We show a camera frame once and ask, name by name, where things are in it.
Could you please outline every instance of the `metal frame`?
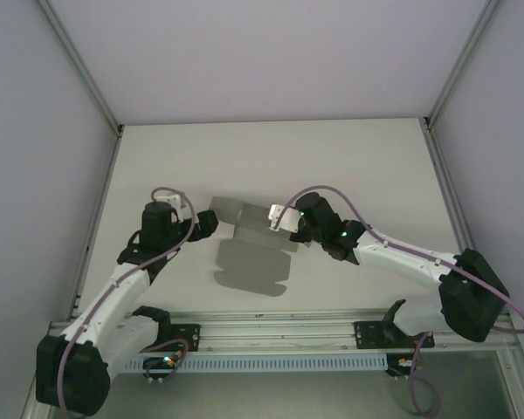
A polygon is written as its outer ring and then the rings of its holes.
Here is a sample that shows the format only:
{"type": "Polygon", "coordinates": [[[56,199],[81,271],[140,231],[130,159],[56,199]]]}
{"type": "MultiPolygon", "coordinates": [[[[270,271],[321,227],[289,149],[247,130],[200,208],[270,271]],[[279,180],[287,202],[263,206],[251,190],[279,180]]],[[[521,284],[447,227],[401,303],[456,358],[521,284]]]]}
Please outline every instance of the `metal frame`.
{"type": "Polygon", "coordinates": [[[448,78],[438,94],[431,112],[429,113],[430,127],[434,127],[440,114],[444,111],[448,99],[452,96],[452,93],[458,85],[458,82],[461,80],[465,69],[472,61],[473,55],[477,51],[481,39],[485,35],[487,28],[493,21],[493,18],[500,9],[502,3],[503,0],[486,0],[468,39],[465,41],[462,51],[456,59],[456,63],[454,63],[454,66],[452,67],[451,72],[449,73],[448,78]]]}
{"type": "Polygon", "coordinates": [[[51,413],[51,406],[37,402],[35,398],[35,378],[33,378],[21,419],[48,419],[51,413]]]}

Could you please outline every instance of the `black mount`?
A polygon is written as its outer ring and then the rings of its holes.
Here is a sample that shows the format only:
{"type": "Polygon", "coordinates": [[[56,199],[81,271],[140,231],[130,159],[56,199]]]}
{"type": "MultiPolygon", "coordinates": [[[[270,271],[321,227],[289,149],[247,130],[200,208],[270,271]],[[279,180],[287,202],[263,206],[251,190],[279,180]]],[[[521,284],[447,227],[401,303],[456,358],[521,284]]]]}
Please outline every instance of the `black mount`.
{"type": "MultiPolygon", "coordinates": [[[[174,247],[186,236],[191,220],[176,220],[173,222],[175,209],[170,203],[155,201],[148,203],[141,213],[141,230],[136,231],[128,240],[127,248],[122,251],[118,264],[143,264],[144,262],[161,255],[174,247]]],[[[197,242],[211,236],[217,228],[218,220],[212,210],[202,211],[197,215],[198,223],[194,225],[189,242],[197,242]]],[[[167,264],[167,258],[162,258],[146,268],[150,284],[167,264]]]]}
{"type": "Polygon", "coordinates": [[[295,209],[301,212],[302,218],[299,221],[299,231],[291,233],[289,240],[296,243],[315,241],[332,258],[359,264],[353,249],[365,232],[361,223],[354,220],[342,221],[328,201],[316,192],[299,198],[295,209]]]}
{"type": "MultiPolygon", "coordinates": [[[[200,325],[174,325],[168,312],[154,307],[141,306],[133,315],[149,317],[159,324],[157,340],[151,346],[182,338],[189,343],[190,352],[198,350],[200,325]]],[[[67,345],[68,341],[64,335],[45,336],[38,344],[36,397],[41,403],[59,406],[56,380],[60,358],[67,345]]],[[[182,348],[181,343],[176,343],[154,352],[177,352],[182,348]]],[[[64,397],[69,410],[85,416],[94,415],[99,411],[111,387],[107,368],[108,364],[103,361],[99,350],[91,342],[73,346],[64,370],[64,397]]]]}
{"type": "MultiPolygon", "coordinates": [[[[135,312],[132,313],[134,316],[145,316],[153,319],[159,323],[159,333],[157,334],[157,340],[151,345],[161,345],[163,342],[174,339],[183,339],[188,343],[189,352],[197,352],[200,346],[200,329],[201,326],[198,324],[171,324],[170,313],[159,308],[141,306],[135,312]]],[[[160,347],[154,351],[159,353],[177,353],[184,349],[183,343],[172,343],[164,347],[160,347]]],[[[144,358],[142,362],[144,369],[149,369],[148,378],[157,380],[159,378],[166,378],[169,373],[157,373],[158,370],[172,370],[175,367],[170,367],[163,357],[150,357],[144,358]]]]}
{"type": "MultiPolygon", "coordinates": [[[[408,352],[407,354],[386,354],[386,364],[388,369],[385,371],[390,377],[400,377],[404,375],[410,375],[411,367],[409,365],[401,365],[406,361],[411,361],[413,353],[408,352]]],[[[423,359],[417,361],[417,366],[423,362],[423,359]]]]}

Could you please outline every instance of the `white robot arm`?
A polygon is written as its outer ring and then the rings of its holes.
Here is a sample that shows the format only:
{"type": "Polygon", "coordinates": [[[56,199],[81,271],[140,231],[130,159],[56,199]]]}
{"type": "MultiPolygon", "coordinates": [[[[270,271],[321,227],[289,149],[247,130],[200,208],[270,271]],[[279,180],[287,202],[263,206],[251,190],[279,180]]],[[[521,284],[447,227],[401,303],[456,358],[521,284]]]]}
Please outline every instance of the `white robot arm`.
{"type": "Polygon", "coordinates": [[[487,261],[466,249],[460,255],[421,249],[387,237],[368,225],[341,220],[328,201],[312,192],[299,198],[294,208],[273,205],[270,229],[291,232],[290,240],[315,241],[332,258],[391,271],[431,292],[424,297],[398,300],[380,325],[373,325],[376,347],[400,347],[424,332],[452,329],[468,340],[485,340],[505,302],[488,290],[468,282],[449,266],[470,272],[508,296],[508,291],[487,261]]]}
{"type": "MultiPolygon", "coordinates": [[[[36,373],[39,402],[94,415],[107,398],[111,381],[128,359],[152,345],[170,352],[182,350],[184,343],[174,341],[187,338],[182,335],[185,326],[199,333],[199,325],[172,325],[168,312],[146,306],[134,311],[119,327],[170,260],[169,251],[178,252],[184,241],[204,239],[217,228],[213,211],[198,213],[194,224],[192,218],[182,220],[179,202],[173,197],[167,202],[148,203],[142,213],[141,230],[131,236],[99,296],[60,336],[47,335],[41,340],[36,373]]],[[[197,350],[197,342],[192,340],[188,347],[197,350]]]]}

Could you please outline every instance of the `black bracket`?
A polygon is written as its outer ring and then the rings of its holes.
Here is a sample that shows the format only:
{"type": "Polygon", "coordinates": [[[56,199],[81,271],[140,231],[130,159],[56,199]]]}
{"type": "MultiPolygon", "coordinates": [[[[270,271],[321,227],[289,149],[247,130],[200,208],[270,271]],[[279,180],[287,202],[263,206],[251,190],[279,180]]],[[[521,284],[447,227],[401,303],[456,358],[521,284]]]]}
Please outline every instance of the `black bracket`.
{"type": "MultiPolygon", "coordinates": [[[[378,321],[356,321],[353,326],[355,329],[355,344],[357,349],[415,349],[422,334],[417,336],[402,336],[395,341],[385,337],[385,327],[387,323],[378,321]]],[[[435,347],[433,336],[429,336],[422,347],[435,347]]]]}
{"type": "MultiPolygon", "coordinates": [[[[153,321],[159,323],[157,340],[151,345],[152,347],[161,345],[163,342],[167,342],[169,340],[184,339],[189,344],[189,352],[197,352],[200,345],[200,325],[174,325],[171,323],[171,315],[169,312],[155,307],[141,306],[136,309],[132,315],[149,317],[153,321]]],[[[177,352],[182,349],[182,343],[173,343],[156,349],[152,352],[177,352]]]]}

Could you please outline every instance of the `purple cable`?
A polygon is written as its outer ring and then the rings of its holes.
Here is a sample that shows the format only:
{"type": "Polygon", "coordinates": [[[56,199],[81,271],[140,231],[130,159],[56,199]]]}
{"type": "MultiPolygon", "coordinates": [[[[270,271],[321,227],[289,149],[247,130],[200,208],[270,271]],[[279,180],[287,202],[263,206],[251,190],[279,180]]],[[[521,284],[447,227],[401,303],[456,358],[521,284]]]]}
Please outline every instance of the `purple cable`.
{"type": "MultiPolygon", "coordinates": [[[[401,244],[395,244],[395,243],[391,243],[391,242],[388,242],[386,244],[385,243],[386,240],[383,237],[380,237],[380,235],[378,233],[376,233],[376,231],[374,231],[371,228],[371,226],[365,222],[364,218],[359,213],[359,211],[354,206],[354,204],[349,200],[349,198],[343,192],[341,192],[337,188],[334,188],[333,186],[328,186],[328,185],[309,186],[308,188],[304,188],[302,191],[300,191],[297,194],[295,194],[295,196],[292,197],[284,205],[284,210],[281,211],[281,213],[278,216],[278,220],[276,221],[275,229],[278,229],[279,223],[281,223],[281,219],[286,214],[286,209],[287,208],[292,208],[293,203],[295,201],[297,201],[299,198],[301,198],[303,195],[305,195],[307,192],[311,192],[311,191],[317,190],[317,189],[330,190],[330,191],[334,192],[336,195],[338,195],[341,199],[343,199],[343,201],[345,201],[345,203],[349,206],[349,209],[354,213],[355,218],[357,218],[357,220],[359,220],[359,222],[362,224],[364,229],[366,231],[368,231],[369,234],[374,239],[376,239],[378,242],[380,242],[382,244],[385,244],[385,245],[388,245],[389,247],[391,247],[393,249],[396,249],[398,251],[403,251],[403,252],[409,253],[409,254],[411,254],[413,256],[417,256],[419,258],[423,258],[423,259],[429,260],[431,262],[435,262],[435,263],[437,262],[438,258],[436,258],[436,257],[434,257],[434,256],[432,256],[430,254],[423,253],[421,251],[416,251],[414,249],[411,249],[409,247],[403,246],[401,244]]],[[[445,266],[445,267],[447,267],[447,268],[449,268],[449,269],[459,273],[464,278],[466,278],[466,279],[472,281],[473,283],[475,283],[475,284],[485,288],[489,292],[493,293],[494,295],[496,295],[497,297],[502,299],[513,310],[515,310],[522,317],[522,319],[524,320],[524,310],[520,306],[518,306],[516,303],[514,303],[508,296],[506,296],[505,294],[503,294],[502,292],[500,292],[499,290],[497,290],[493,286],[489,285],[487,282],[483,281],[482,279],[472,275],[471,273],[469,273],[467,271],[464,271],[462,268],[456,266],[455,264],[451,264],[450,262],[446,262],[443,259],[439,259],[438,261],[439,261],[439,263],[442,266],[445,266]]],[[[494,326],[493,330],[495,330],[497,332],[503,332],[503,333],[524,334],[524,328],[523,329],[510,329],[510,328],[505,328],[505,327],[494,326]]],[[[419,413],[419,415],[424,416],[424,417],[435,417],[436,415],[438,415],[438,412],[440,411],[440,406],[441,406],[440,393],[438,392],[436,386],[433,384],[432,381],[429,381],[428,379],[426,379],[424,377],[416,376],[416,374],[415,374],[415,370],[416,370],[415,365],[416,365],[416,362],[417,362],[417,358],[420,356],[421,346],[424,344],[425,340],[427,339],[427,334],[428,333],[424,333],[424,335],[421,337],[421,339],[419,340],[419,342],[416,345],[416,350],[413,353],[413,359],[412,359],[411,368],[410,368],[410,393],[411,393],[411,401],[413,402],[413,405],[416,408],[416,410],[419,413]],[[438,399],[437,406],[435,407],[435,409],[432,412],[430,412],[430,413],[424,412],[419,407],[419,405],[417,404],[417,396],[416,396],[415,389],[414,389],[414,380],[420,380],[420,381],[424,381],[424,382],[428,383],[429,385],[432,386],[433,390],[437,394],[437,399],[438,399]]]]}
{"type": "Polygon", "coordinates": [[[64,352],[62,353],[62,357],[60,358],[59,374],[57,375],[57,378],[56,378],[56,388],[57,388],[57,397],[59,399],[60,409],[62,410],[63,413],[65,413],[67,416],[71,417],[72,419],[81,419],[84,416],[73,416],[68,411],[68,407],[66,406],[66,399],[64,398],[64,372],[65,372],[65,369],[66,369],[66,363],[68,362],[68,355],[70,355],[70,352],[72,351],[74,345],[78,341],[78,339],[81,336],[81,334],[86,330],[86,326],[89,325],[89,323],[91,322],[91,319],[93,318],[95,313],[97,313],[97,311],[100,309],[101,305],[107,300],[108,296],[111,295],[113,290],[118,285],[120,285],[128,277],[130,277],[131,275],[135,274],[139,270],[141,270],[143,268],[147,268],[148,266],[150,266],[151,264],[157,262],[158,260],[167,257],[167,255],[169,255],[173,251],[178,251],[181,248],[181,246],[188,241],[188,239],[192,235],[192,231],[194,230],[194,225],[195,225],[195,221],[196,221],[196,212],[194,210],[194,206],[192,205],[192,202],[190,201],[190,199],[183,192],[181,192],[179,190],[168,188],[168,187],[165,187],[165,186],[161,186],[160,188],[155,188],[154,190],[151,191],[151,199],[152,199],[152,201],[155,201],[155,194],[157,192],[162,191],[162,190],[165,190],[165,191],[171,192],[173,194],[179,195],[186,202],[186,204],[189,206],[189,208],[190,208],[190,220],[191,220],[190,228],[187,231],[186,235],[184,236],[183,240],[181,240],[178,244],[173,246],[171,249],[169,249],[168,251],[165,251],[164,253],[162,253],[159,256],[156,256],[154,258],[151,258],[150,260],[147,260],[143,264],[139,264],[135,268],[132,268],[130,271],[128,271],[125,274],[121,275],[121,277],[118,278],[116,281],[114,281],[114,284],[109,286],[107,288],[107,290],[103,293],[103,295],[101,295],[99,300],[97,300],[97,303],[95,303],[95,306],[93,306],[93,308],[91,309],[91,311],[89,312],[87,317],[82,322],[81,326],[78,328],[76,333],[73,335],[72,339],[68,342],[68,345],[66,346],[64,352]]]}

